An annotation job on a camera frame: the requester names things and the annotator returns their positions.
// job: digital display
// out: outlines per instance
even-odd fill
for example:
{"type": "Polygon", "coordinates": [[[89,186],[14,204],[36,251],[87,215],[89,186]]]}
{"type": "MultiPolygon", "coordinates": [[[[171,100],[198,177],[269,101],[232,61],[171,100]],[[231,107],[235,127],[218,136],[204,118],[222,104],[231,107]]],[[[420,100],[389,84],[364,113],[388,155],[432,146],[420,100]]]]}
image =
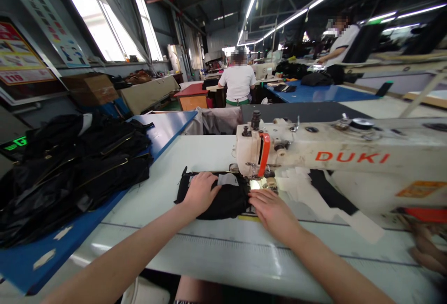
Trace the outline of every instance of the digital display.
{"type": "Polygon", "coordinates": [[[27,145],[27,137],[22,136],[18,139],[5,142],[0,146],[0,153],[11,161],[20,161],[22,158],[24,146],[27,145]]]}

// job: orange part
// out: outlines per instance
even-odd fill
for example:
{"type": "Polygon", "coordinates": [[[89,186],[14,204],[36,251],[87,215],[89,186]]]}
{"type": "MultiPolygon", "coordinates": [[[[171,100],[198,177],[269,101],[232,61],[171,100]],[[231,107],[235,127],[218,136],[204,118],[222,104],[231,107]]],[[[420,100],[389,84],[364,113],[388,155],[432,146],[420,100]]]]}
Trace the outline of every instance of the orange part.
{"type": "Polygon", "coordinates": [[[425,223],[447,223],[447,209],[405,208],[405,212],[425,223]]]}
{"type": "Polygon", "coordinates": [[[263,138],[264,145],[262,148],[262,155],[261,155],[261,165],[259,166],[259,172],[258,176],[263,177],[265,168],[267,167],[267,160],[269,158],[269,152],[270,152],[270,135],[268,133],[259,133],[259,136],[263,138]]]}

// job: forearm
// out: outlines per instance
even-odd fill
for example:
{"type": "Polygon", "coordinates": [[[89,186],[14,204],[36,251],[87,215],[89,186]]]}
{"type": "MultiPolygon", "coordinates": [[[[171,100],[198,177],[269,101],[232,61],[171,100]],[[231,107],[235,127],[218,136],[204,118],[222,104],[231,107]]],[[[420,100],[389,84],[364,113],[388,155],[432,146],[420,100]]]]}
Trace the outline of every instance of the forearm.
{"type": "Polygon", "coordinates": [[[393,303],[371,281],[303,228],[291,250],[336,303],[393,303]]]}
{"type": "Polygon", "coordinates": [[[328,55],[323,56],[321,59],[323,59],[324,61],[331,60],[333,58],[336,58],[337,56],[340,56],[345,50],[346,50],[346,48],[344,48],[344,47],[335,49],[332,53],[329,53],[328,55]]]}
{"type": "Polygon", "coordinates": [[[51,293],[44,303],[114,303],[160,249],[196,215],[178,204],[51,293]]]}

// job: red table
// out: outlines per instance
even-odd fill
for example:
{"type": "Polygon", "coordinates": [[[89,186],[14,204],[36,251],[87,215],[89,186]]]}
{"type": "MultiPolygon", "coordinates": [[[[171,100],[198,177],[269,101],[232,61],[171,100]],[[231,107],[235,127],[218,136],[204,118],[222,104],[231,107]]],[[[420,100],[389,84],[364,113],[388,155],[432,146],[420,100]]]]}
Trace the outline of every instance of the red table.
{"type": "Polygon", "coordinates": [[[177,92],[174,98],[177,98],[183,111],[194,111],[196,107],[208,108],[207,93],[208,90],[202,90],[202,84],[192,84],[185,90],[177,92]]]}

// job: blue table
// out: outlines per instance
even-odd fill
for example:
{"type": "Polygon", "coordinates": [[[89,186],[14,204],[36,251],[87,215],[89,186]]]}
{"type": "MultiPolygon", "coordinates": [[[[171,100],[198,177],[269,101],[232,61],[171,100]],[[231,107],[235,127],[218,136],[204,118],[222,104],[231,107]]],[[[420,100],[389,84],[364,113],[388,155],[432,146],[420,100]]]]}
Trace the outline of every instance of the blue table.
{"type": "Polygon", "coordinates": [[[372,94],[342,88],[338,85],[325,87],[310,87],[301,85],[301,81],[286,82],[289,86],[296,86],[294,92],[278,92],[273,87],[266,86],[275,96],[288,103],[296,102],[321,102],[321,101],[361,101],[379,99],[372,94]]]}
{"type": "MultiPolygon", "coordinates": [[[[143,124],[153,122],[155,127],[147,131],[152,141],[149,148],[154,161],[166,150],[184,128],[193,120],[197,112],[179,112],[153,115],[136,115],[143,124]]],[[[88,212],[73,223],[68,233],[60,240],[54,237],[57,231],[34,243],[0,250],[0,273],[22,292],[33,295],[42,289],[55,272],[65,263],[71,254],[84,242],[101,220],[124,197],[128,190],[118,192],[103,206],[94,212],[88,212]],[[43,255],[52,252],[53,257],[41,267],[34,269],[34,264],[43,255]]]]}

